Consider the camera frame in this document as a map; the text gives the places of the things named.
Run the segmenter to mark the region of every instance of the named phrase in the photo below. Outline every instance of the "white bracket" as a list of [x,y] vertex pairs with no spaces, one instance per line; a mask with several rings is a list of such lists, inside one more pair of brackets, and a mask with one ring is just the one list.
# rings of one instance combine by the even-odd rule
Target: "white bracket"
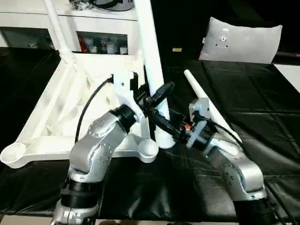
[[130,80],[134,78],[131,71],[121,71],[113,74],[113,89],[119,99],[120,105],[125,104],[135,112],[135,120],[141,123],[145,115],[133,98],[133,91],[130,90]]

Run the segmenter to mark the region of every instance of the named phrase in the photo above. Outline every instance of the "black table cover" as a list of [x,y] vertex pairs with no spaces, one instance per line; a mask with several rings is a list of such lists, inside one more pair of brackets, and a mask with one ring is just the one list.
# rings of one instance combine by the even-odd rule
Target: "black table cover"
[[[56,52],[36,50],[0,49],[0,53],[3,148],[16,139],[59,57]],[[242,137],[265,179],[300,220],[300,94],[273,65],[166,61],[165,81],[176,84],[169,106],[186,115],[196,96],[185,79],[185,69],[190,69]],[[2,164],[0,213],[51,216],[67,170],[68,161],[32,162],[20,169]],[[151,164],[114,158],[98,217],[236,221],[233,203],[216,170],[198,150],[182,144],[160,150]]]

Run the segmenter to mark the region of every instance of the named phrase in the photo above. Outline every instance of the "white plastic pipe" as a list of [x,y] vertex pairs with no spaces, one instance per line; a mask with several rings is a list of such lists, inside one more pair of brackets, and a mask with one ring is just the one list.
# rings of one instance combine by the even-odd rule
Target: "white plastic pipe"
[[55,36],[58,40],[59,44],[59,52],[60,52],[60,57],[67,63],[71,64],[74,63],[74,57],[73,53],[71,52],[67,41],[66,37],[64,36],[64,33],[62,31],[62,27],[59,22],[59,18],[57,15],[57,12],[55,10],[55,7],[52,3],[52,0],[44,0],[45,2],[45,7],[48,13],[48,17],[50,19],[52,29],[54,30]]
[[[164,84],[164,77],[160,63],[151,2],[150,0],[134,0],[134,4],[139,23],[150,94],[154,95],[156,90]],[[170,119],[167,100],[163,101],[157,109],[166,119]],[[167,149],[175,144],[172,136],[158,127],[155,130],[155,139],[160,148]]]
[[[240,136],[233,131],[230,126],[228,125],[228,123],[225,121],[224,117],[221,115],[221,113],[219,112],[219,110],[215,107],[215,105],[213,104],[213,102],[210,100],[210,98],[208,97],[208,95],[205,93],[205,91],[203,90],[203,88],[201,87],[201,85],[197,82],[197,80],[194,78],[194,76],[192,75],[192,73],[187,69],[184,71],[184,75],[186,76],[188,82],[190,83],[190,85],[192,86],[195,94],[197,95],[198,98],[208,98],[210,101],[210,116],[211,116],[211,120],[218,123],[219,125],[223,126],[224,128],[226,128],[227,130],[229,130],[230,132],[232,132],[232,134],[239,139],[240,141],[241,138]],[[225,131],[221,130],[221,129],[217,129],[219,133],[221,133],[223,136],[234,140],[231,136],[229,136]]]

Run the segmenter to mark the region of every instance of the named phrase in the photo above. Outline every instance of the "dark wall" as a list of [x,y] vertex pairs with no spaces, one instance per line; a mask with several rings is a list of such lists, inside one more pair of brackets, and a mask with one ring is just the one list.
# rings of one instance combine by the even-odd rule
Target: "dark wall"
[[[151,0],[162,60],[197,59],[211,16],[236,26],[283,25],[279,51],[300,53],[298,0]],[[172,52],[182,48],[182,52]]]
[[[161,58],[197,57],[214,1],[151,0]],[[172,52],[174,47],[182,52]]]

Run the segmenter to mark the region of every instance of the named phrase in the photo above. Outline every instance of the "white plastic stand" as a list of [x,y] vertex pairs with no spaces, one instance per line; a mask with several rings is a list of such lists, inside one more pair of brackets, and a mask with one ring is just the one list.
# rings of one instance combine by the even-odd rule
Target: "white plastic stand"
[[[164,84],[164,77],[160,63],[151,2],[150,0],[134,0],[134,4],[141,34],[150,94],[154,95],[157,89]],[[166,119],[170,119],[167,100],[163,101],[157,109]],[[175,144],[172,136],[159,127],[156,127],[155,130],[155,140],[159,147],[163,149],[170,148]]]
[[[62,61],[16,142],[7,146],[0,154],[0,160],[12,168],[20,168],[30,161],[68,159],[74,145],[75,128],[84,103],[96,85],[111,74],[128,70],[136,71],[139,74],[139,86],[144,84],[142,60],[136,60],[132,56],[72,53],[52,1],[44,1],[59,41]],[[155,80],[150,83],[152,91],[156,90],[153,89],[153,85],[156,85]],[[79,138],[85,135],[93,120],[118,106],[112,87],[105,86],[101,92],[87,110],[86,121],[82,123]],[[165,134],[158,135],[161,137],[159,140],[163,140],[163,135]],[[158,145],[150,139],[148,121],[140,120],[139,124],[132,126],[130,133],[117,147],[113,157],[137,157],[145,163],[150,163],[155,160],[157,154]]]

